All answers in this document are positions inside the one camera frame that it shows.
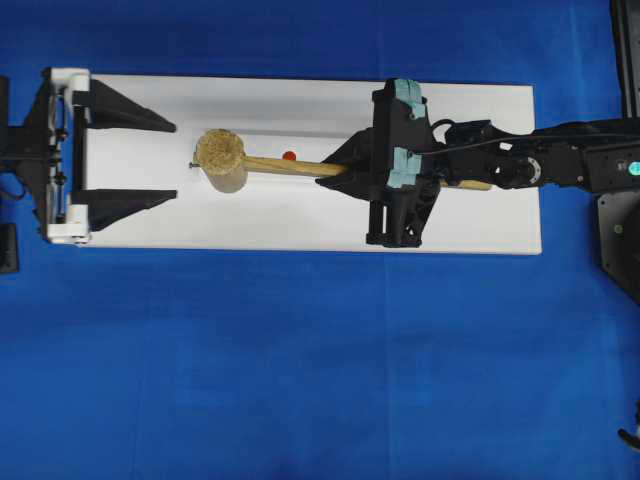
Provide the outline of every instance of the teal tape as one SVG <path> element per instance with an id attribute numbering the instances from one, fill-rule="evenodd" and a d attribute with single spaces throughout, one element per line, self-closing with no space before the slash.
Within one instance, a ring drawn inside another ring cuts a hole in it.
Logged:
<path id="1" fill-rule="evenodd" d="M 640 162 L 631 162 L 631 165 L 629 165 L 629 173 L 634 177 L 640 175 Z"/>
<path id="2" fill-rule="evenodd" d="M 426 106 L 422 103 L 420 84 L 414 80 L 398 78 L 395 80 L 396 98 L 409 107 L 414 118 L 424 118 L 427 114 Z"/>
<path id="3" fill-rule="evenodd" d="M 387 186 L 402 188 L 404 185 L 415 185 L 416 175 L 422 168 L 422 157 L 413 155 L 400 147 L 393 149 L 393 170 L 389 172 Z"/>

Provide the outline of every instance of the rope-wrapped mallet head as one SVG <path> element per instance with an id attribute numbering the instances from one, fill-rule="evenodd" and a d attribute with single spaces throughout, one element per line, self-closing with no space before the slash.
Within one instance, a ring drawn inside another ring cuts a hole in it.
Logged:
<path id="1" fill-rule="evenodd" d="M 223 193 L 237 192 L 247 183 L 244 158 L 242 139 L 228 130 L 205 133 L 198 140 L 194 156 L 213 187 Z"/>

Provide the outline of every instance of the white platform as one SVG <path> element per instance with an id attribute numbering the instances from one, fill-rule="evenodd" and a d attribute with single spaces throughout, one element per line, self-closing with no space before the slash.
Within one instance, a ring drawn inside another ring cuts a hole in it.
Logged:
<path id="1" fill-rule="evenodd" d="M 371 125 L 375 82 L 98 75 L 151 108 L 178 133 L 90 131 L 87 188 L 176 189 L 178 199 L 93 235 L 90 246 L 238 250 L 386 251 L 366 245 L 369 208 L 312 179 L 249 174 L 235 194 L 216 192 L 188 163 L 210 128 L 242 136 L 249 155 L 321 161 Z M 492 119 L 514 133 L 534 128 L 529 86 L 423 84 L 431 121 Z M 537 189 L 445 189 L 423 246 L 402 252 L 538 254 Z"/>

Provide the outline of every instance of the cable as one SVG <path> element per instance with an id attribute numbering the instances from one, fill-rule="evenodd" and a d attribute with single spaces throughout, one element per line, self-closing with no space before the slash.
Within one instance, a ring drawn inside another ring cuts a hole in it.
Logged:
<path id="1" fill-rule="evenodd" d="M 640 135 L 624 134 L 624 133 L 590 133 L 587 135 L 511 135 L 509 137 L 494 138 L 492 140 L 486 140 L 484 142 L 470 143 L 468 145 L 460 145 L 458 147 L 448 147 L 441 150 L 434 150 L 430 152 L 415 152 L 416 155 L 430 156 L 439 155 L 441 153 L 457 152 L 460 150 L 468 150 L 470 148 L 484 147 L 487 145 L 493 145 L 494 143 L 511 143 L 516 141 L 528 141 L 528 140 L 580 140 L 583 138 L 633 138 L 640 140 Z"/>
<path id="2" fill-rule="evenodd" d="M 450 118 L 443 118 L 442 120 L 438 120 L 436 123 L 431 125 L 431 131 L 435 130 L 436 128 L 441 127 L 442 125 L 454 126 L 455 124 L 456 124 L 456 122 L 454 122 Z"/>

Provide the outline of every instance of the blue background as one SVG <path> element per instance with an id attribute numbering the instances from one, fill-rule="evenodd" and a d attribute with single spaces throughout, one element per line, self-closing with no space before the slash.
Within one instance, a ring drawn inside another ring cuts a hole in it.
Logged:
<path id="1" fill-rule="evenodd" d="M 605 0 L 0 9 L 13 123 L 49 65 L 533 84 L 539 127 L 620 115 Z M 0 478 L 637 478 L 640 310 L 593 200 L 540 198 L 537 257 L 75 249 L 4 204 Z"/>

